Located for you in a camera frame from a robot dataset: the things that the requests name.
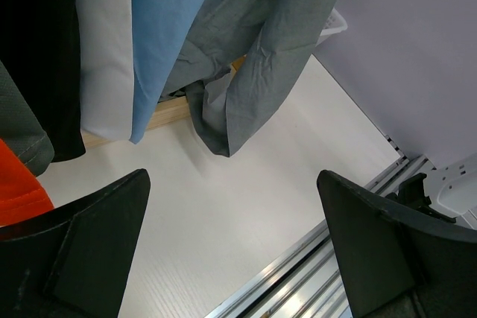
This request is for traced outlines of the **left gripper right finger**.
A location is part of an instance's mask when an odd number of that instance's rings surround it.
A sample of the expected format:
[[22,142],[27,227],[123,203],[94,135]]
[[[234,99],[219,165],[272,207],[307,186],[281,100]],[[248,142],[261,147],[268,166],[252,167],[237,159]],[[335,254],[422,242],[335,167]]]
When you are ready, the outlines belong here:
[[317,187],[354,317],[476,316],[476,231],[332,171]]

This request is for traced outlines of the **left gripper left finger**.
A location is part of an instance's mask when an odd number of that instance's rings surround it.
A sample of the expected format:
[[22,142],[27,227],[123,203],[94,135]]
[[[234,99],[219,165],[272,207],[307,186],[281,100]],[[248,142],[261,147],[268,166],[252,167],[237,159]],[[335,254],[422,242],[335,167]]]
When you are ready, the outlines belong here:
[[117,317],[151,181],[138,169],[1,228],[2,317]]

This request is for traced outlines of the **light blue shirt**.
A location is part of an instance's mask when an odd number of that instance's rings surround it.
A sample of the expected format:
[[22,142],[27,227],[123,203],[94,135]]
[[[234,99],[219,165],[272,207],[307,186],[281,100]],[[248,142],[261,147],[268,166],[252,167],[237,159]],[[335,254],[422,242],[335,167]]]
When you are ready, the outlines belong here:
[[133,121],[130,141],[141,141],[204,0],[132,0]]

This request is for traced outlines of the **grey shirt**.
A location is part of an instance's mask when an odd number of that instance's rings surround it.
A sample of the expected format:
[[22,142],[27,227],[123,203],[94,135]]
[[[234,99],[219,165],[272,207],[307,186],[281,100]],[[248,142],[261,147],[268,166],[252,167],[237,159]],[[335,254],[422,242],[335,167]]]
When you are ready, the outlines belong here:
[[216,155],[238,152],[297,82],[337,0],[205,0],[168,76]]

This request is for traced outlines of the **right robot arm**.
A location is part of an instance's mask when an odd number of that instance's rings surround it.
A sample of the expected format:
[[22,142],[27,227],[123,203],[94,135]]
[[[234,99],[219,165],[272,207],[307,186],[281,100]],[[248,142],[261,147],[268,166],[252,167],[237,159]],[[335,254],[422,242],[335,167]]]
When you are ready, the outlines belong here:
[[425,156],[404,159],[397,169],[383,179],[376,193],[397,198],[400,187],[408,184],[405,193],[417,192],[409,203],[429,214],[442,217],[468,229],[476,229],[476,155],[436,168]]

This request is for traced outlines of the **orange shirt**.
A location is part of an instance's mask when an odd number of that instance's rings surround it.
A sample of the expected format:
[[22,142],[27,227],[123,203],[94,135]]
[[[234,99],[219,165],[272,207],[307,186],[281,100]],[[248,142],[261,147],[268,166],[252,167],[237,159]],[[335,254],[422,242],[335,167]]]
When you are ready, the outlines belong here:
[[9,226],[54,209],[36,177],[1,140],[1,226]]

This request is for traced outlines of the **dark grey t-shirt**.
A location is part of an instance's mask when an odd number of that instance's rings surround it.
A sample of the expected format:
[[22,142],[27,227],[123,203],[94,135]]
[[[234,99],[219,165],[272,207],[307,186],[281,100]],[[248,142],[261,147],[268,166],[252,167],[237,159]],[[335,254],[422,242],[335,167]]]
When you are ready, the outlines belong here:
[[1,139],[36,177],[54,158],[53,145],[1,63]]

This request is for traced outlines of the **black shirt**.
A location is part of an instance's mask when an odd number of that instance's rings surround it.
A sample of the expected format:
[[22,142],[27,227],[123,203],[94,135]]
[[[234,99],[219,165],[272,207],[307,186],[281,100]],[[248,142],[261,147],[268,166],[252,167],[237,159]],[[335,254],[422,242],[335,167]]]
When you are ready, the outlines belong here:
[[1,62],[53,148],[54,161],[85,154],[80,134],[76,0],[1,0]]

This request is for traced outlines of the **white shirt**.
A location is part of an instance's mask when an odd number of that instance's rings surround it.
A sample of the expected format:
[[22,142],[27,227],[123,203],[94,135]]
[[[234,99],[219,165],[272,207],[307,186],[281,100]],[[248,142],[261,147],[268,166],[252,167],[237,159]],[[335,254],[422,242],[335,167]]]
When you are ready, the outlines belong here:
[[131,0],[76,0],[83,130],[128,140],[133,119]]

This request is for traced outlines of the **wooden clothes rack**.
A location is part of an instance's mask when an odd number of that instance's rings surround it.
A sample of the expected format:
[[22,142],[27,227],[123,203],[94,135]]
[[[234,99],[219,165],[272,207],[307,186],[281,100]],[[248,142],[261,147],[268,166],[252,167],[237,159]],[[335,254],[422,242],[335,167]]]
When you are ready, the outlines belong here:
[[[234,56],[226,63],[232,63],[233,75],[240,69],[247,55]],[[127,73],[118,66],[105,66],[105,69],[91,71],[82,75],[81,80],[81,135],[86,148],[96,147],[112,141],[128,140],[127,134],[132,132],[132,124],[125,124],[132,119],[133,114],[133,66],[129,64]],[[120,104],[107,104],[114,100],[125,103],[125,109]],[[119,119],[112,119],[114,112]],[[146,131],[162,127],[166,124],[190,117],[189,104],[185,95],[166,99],[156,104],[152,118],[147,124]]]

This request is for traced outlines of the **white plastic basket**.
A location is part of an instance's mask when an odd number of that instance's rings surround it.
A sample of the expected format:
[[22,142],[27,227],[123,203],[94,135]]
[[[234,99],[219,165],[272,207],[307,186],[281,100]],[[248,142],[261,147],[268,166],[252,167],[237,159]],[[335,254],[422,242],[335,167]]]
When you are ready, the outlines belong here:
[[328,16],[326,23],[320,32],[320,36],[316,45],[320,45],[326,39],[332,35],[339,34],[348,29],[348,24],[344,17],[335,9],[332,9],[332,12]]

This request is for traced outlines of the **aluminium rail frame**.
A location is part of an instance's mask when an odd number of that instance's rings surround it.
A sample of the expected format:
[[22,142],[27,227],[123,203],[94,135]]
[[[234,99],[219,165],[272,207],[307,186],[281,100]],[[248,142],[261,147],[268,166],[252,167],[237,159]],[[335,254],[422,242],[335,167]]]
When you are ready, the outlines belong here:
[[210,317],[350,317],[331,236],[322,221]]

